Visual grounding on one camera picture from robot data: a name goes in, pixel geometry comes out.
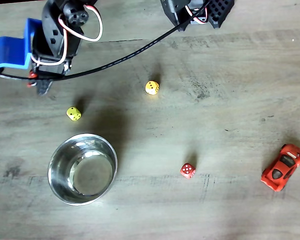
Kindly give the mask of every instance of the robotic arm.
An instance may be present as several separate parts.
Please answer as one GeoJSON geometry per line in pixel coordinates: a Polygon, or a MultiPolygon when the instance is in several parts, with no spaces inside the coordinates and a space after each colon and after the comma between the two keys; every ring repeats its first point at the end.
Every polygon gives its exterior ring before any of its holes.
{"type": "Polygon", "coordinates": [[[78,53],[81,39],[87,39],[81,29],[89,20],[84,6],[98,16],[100,34],[97,40],[100,39],[102,22],[98,10],[93,7],[96,2],[48,0],[42,11],[42,26],[36,29],[32,40],[32,73],[39,78],[59,78],[71,69],[71,61],[78,53]]]}
{"type": "Polygon", "coordinates": [[[102,20],[98,10],[94,7],[97,0],[47,0],[42,11],[42,21],[27,19],[23,39],[0,37],[0,77],[27,80],[29,86],[36,86],[39,95],[44,95],[54,81],[79,78],[120,64],[146,51],[173,32],[184,31],[190,23],[205,24],[209,21],[213,27],[220,27],[234,4],[234,0],[161,1],[165,14],[175,25],[174,28],[120,59],[90,70],[67,75],[72,67],[72,59],[77,55],[81,40],[97,42],[102,36],[102,20]],[[91,10],[98,18],[99,34],[96,38],[84,36],[81,29],[89,20],[89,14],[85,8],[91,10]],[[29,64],[31,71],[28,77],[3,73],[4,68],[26,70],[29,64]]]}

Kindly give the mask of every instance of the black cable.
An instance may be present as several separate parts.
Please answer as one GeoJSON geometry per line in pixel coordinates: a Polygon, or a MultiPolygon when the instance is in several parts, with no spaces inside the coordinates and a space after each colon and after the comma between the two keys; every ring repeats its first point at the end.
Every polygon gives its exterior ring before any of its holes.
{"type": "Polygon", "coordinates": [[[165,34],[161,35],[160,37],[158,37],[157,39],[153,40],[152,42],[148,43],[147,45],[143,46],[142,48],[138,49],[137,51],[124,56],[118,60],[115,60],[113,62],[110,62],[106,65],[103,66],[99,66],[97,68],[93,68],[91,70],[87,70],[87,71],[82,71],[82,72],[78,72],[75,74],[71,74],[68,76],[63,76],[61,78],[28,78],[28,77],[23,77],[23,76],[15,76],[15,75],[9,75],[9,74],[3,74],[0,73],[0,77],[1,78],[5,78],[5,79],[13,79],[13,80],[46,80],[46,79],[50,79],[53,81],[61,81],[61,80],[67,80],[67,79],[73,79],[73,78],[78,78],[78,77],[82,77],[85,75],[89,75],[89,74],[93,74],[93,73],[97,73],[100,72],[102,70],[108,69],[110,67],[113,67],[117,64],[120,64],[128,59],[131,59],[137,55],[139,55],[140,53],[144,52],[145,50],[147,50],[148,48],[152,47],[153,45],[155,45],[156,43],[160,42],[162,39],[166,38],[167,36],[169,36],[170,34],[172,34],[173,32],[175,32],[176,30],[178,30],[179,28],[182,28],[185,25],[188,25],[195,17],[199,16],[201,14],[201,12],[208,6],[208,4],[210,3],[210,0],[207,0],[203,6],[195,13],[193,14],[187,21],[180,23],[179,25],[175,26],[174,28],[172,28],[171,30],[167,31],[165,34]]]}

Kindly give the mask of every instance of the cup rim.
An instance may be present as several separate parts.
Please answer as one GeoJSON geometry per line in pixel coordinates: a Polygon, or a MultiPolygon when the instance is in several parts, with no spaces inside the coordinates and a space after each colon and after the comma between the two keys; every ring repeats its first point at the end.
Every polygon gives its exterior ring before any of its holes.
{"type": "Polygon", "coordinates": [[[96,201],[97,199],[101,198],[103,195],[105,195],[110,190],[110,188],[112,187],[113,182],[115,180],[115,177],[117,175],[117,170],[118,170],[118,158],[117,158],[117,153],[116,153],[114,147],[105,138],[103,138],[102,136],[99,136],[99,135],[96,135],[96,134],[92,134],[92,133],[81,133],[81,134],[74,135],[74,136],[70,137],[69,139],[65,140],[53,152],[53,154],[52,154],[52,156],[50,158],[50,161],[49,161],[49,165],[48,165],[47,178],[48,178],[50,189],[52,190],[52,192],[54,193],[54,195],[57,198],[59,198],[64,203],[66,203],[68,205],[71,205],[71,206],[84,206],[84,205],[88,205],[88,204],[93,203],[94,201],[96,201]],[[113,155],[114,155],[114,172],[113,172],[113,176],[112,176],[111,182],[109,183],[109,185],[107,186],[107,188],[104,190],[104,192],[101,193],[98,197],[96,197],[95,199],[92,199],[90,201],[86,201],[86,202],[80,202],[80,203],[69,202],[69,201],[66,201],[63,198],[61,198],[60,195],[56,192],[55,188],[52,185],[52,178],[51,178],[52,162],[53,162],[54,156],[57,154],[57,152],[60,150],[60,148],[63,145],[65,145],[66,143],[68,143],[70,141],[73,141],[75,139],[82,138],[82,137],[94,137],[94,138],[102,140],[103,142],[105,142],[109,146],[109,148],[112,150],[113,155]]]}

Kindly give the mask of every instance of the die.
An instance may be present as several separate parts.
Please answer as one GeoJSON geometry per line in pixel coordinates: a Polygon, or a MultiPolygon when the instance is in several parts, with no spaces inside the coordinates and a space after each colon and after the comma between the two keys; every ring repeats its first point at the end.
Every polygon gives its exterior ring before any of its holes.
{"type": "Polygon", "coordinates": [[[181,170],[181,175],[183,175],[186,179],[192,178],[196,173],[196,168],[189,163],[185,163],[181,170]]]}
{"type": "Polygon", "coordinates": [[[159,83],[156,81],[148,81],[145,85],[145,91],[150,95],[156,95],[159,91],[159,83]]]}
{"type": "Polygon", "coordinates": [[[81,112],[74,106],[69,107],[66,114],[72,121],[77,121],[81,118],[81,112]]]}

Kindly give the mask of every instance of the white wire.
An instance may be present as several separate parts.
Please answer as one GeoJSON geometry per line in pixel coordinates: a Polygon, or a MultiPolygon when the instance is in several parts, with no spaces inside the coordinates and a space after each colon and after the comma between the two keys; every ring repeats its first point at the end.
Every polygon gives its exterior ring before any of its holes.
{"type": "Polygon", "coordinates": [[[67,58],[67,51],[68,51],[68,35],[67,35],[67,31],[65,29],[63,29],[63,54],[62,57],[59,61],[56,62],[43,62],[43,61],[39,61],[37,59],[35,59],[35,57],[31,54],[31,59],[32,61],[34,61],[36,64],[39,65],[43,65],[43,66],[57,66],[62,64],[66,58],[67,58]]]}
{"type": "Polygon", "coordinates": [[[96,38],[86,37],[84,35],[81,35],[81,34],[77,33],[76,31],[72,30],[61,19],[61,16],[58,17],[58,22],[61,25],[61,27],[63,27],[65,30],[67,30],[69,33],[71,33],[72,35],[76,36],[77,38],[80,38],[82,40],[86,40],[86,41],[89,41],[89,42],[97,42],[97,41],[99,41],[101,39],[102,33],[104,31],[104,26],[103,26],[103,23],[102,23],[102,19],[101,19],[100,13],[98,12],[98,10],[94,6],[90,6],[90,5],[84,5],[84,6],[87,9],[91,10],[96,15],[96,17],[98,18],[99,26],[100,27],[99,27],[99,34],[98,34],[98,36],[96,38]]]}
{"type": "MultiPolygon", "coordinates": [[[[185,10],[188,12],[188,14],[190,15],[190,17],[193,16],[192,11],[190,10],[190,8],[188,7],[188,5],[185,5],[185,10]]],[[[208,17],[208,11],[207,8],[205,8],[205,19],[207,19],[208,17]]],[[[198,24],[206,24],[207,22],[201,21],[199,18],[195,17],[193,18],[194,21],[196,21],[198,24]]]]}

